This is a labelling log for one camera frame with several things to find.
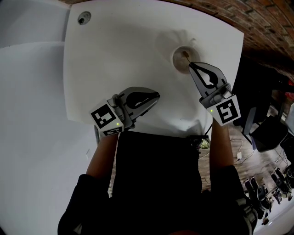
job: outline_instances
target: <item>brick wall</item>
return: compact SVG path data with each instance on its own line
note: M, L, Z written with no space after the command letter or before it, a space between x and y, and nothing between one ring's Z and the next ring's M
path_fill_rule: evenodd
M212 15L244 33L243 55L294 81L294 1L164 0Z

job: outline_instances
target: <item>black shirt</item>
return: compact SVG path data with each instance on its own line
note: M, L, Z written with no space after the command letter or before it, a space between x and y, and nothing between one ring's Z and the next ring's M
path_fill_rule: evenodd
M113 196L101 181L81 175L58 234L248 233L236 203L246 197L233 166L219 171L211 193L201 190L198 152L187 139L124 132Z

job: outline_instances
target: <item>white wall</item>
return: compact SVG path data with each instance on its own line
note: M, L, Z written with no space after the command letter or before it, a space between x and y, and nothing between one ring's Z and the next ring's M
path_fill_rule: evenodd
M19 17L3 23L8 10ZM49 22L49 15L62 21ZM90 162L86 153L91 157L96 148L93 126L66 116L67 15L68 7L54 1L0 3L0 227L7 235L57 234Z

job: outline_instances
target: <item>person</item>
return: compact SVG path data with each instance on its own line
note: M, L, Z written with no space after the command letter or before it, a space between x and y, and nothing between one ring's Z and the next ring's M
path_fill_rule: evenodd
M185 138L132 131L119 139L103 137L79 177L58 234L252 234L256 212L234 167L228 127L213 120L210 193L201 193L198 158Z

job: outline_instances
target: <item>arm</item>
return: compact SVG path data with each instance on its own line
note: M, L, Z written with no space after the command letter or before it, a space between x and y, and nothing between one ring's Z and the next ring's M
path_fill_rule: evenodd
M104 207L108 199L108 187L113 168L114 155L118 135L114 134L101 139L95 154L88 166L86 174L79 177L68 207L60 219L58 234L73 234L77 227L90 227L96 224L91 219L97 216L98 208L101 216L107 209Z
M107 190L111 178L118 134L103 137L88 166L87 175L99 179Z
M210 177L219 169L232 165L234 160L228 127L221 127L213 119L209 155Z
M245 197L235 169L230 135L227 126L221 127L214 119L210 145L209 169L211 191L228 200Z

